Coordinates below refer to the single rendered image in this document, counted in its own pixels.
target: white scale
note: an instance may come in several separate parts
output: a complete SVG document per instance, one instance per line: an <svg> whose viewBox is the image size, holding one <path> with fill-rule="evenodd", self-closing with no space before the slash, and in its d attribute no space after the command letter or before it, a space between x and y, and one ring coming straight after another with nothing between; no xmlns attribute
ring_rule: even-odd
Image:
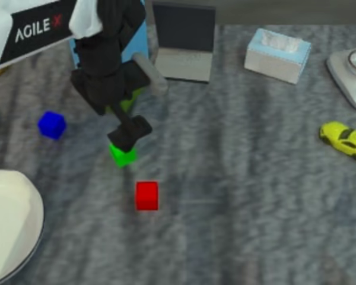
<svg viewBox="0 0 356 285"><path fill-rule="evenodd" d="M327 66L347 100L356 108L356 49L333 53Z"/></svg>

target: yellow toy car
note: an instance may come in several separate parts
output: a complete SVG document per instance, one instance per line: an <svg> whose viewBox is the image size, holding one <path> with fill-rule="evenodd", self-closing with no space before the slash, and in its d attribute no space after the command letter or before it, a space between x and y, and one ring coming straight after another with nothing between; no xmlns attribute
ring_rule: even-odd
<svg viewBox="0 0 356 285"><path fill-rule="evenodd" d="M320 139L356 160L356 129L339 122L329 122L320 127Z"/></svg>

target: red block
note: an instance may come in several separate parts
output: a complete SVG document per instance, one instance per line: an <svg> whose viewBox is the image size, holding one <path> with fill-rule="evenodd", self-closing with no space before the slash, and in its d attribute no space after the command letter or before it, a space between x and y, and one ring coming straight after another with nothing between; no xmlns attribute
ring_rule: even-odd
<svg viewBox="0 0 356 285"><path fill-rule="evenodd" d="M136 210L158 210L158 182L139 181L136 183Z"/></svg>

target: green object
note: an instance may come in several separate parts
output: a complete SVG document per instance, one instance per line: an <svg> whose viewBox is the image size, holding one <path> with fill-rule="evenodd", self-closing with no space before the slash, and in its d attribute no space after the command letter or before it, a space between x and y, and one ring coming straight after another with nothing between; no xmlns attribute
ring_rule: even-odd
<svg viewBox="0 0 356 285"><path fill-rule="evenodd" d="M115 147L113 144L109 145L112 158L119 168L124 167L137 160L136 149L133 148L130 152L124 153L122 150Z"/></svg>
<svg viewBox="0 0 356 285"><path fill-rule="evenodd" d="M120 105L121 105L121 108L124 110L124 112L128 113L130 111L131 107L135 103L137 97L142 93L142 91L143 91L143 88L140 88L133 92L132 98L130 100L121 101ZM106 109L106 113L112 113L112 110L111 110L111 108L109 108L109 106Z"/></svg>

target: gray table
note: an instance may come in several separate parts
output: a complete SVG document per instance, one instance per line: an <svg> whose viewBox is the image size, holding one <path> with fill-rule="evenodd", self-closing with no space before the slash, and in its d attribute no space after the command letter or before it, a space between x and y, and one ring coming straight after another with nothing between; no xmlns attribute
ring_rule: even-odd
<svg viewBox="0 0 356 285"><path fill-rule="evenodd" d="M356 285L356 162L317 138L327 121L356 128L325 68L356 47L356 26L265 28L312 42L297 85L243 69L257 26L219 27L209 85L139 98L154 132L122 170L106 138L117 121L73 91L67 45L0 78L0 168L25 173L47 214L41 247L8 284ZM68 121L59 142L38 134L45 110ZM157 213L134 211L142 179L160 182Z"/></svg>

